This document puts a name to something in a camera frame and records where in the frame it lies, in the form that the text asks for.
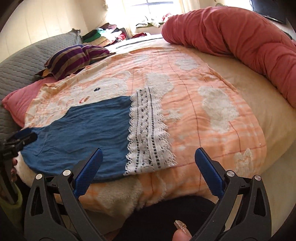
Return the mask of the left hand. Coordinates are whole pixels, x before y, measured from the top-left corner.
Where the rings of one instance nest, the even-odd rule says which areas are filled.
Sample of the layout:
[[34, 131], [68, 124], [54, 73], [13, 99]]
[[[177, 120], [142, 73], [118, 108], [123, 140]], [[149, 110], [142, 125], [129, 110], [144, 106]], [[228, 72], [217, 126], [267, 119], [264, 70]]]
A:
[[14, 183], [17, 180], [17, 171], [15, 166], [18, 164], [18, 161], [16, 158], [12, 159], [12, 168], [11, 168], [11, 181]]

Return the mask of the green left sleeve forearm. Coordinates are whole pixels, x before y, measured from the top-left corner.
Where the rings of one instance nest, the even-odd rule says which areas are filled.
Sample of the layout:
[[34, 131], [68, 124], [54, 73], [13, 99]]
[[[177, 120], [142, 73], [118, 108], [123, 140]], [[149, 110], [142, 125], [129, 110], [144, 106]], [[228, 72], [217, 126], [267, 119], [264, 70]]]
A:
[[11, 204], [6, 197], [4, 197], [4, 192], [1, 191], [1, 207], [5, 212], [6, 216], [12, 222], [14, 227], [18, 230], [22, 230], [22, 204], [23, 204], [23, 197], [22, 194], [14, 184], [18, 194], [18, 200], [15, 204]]

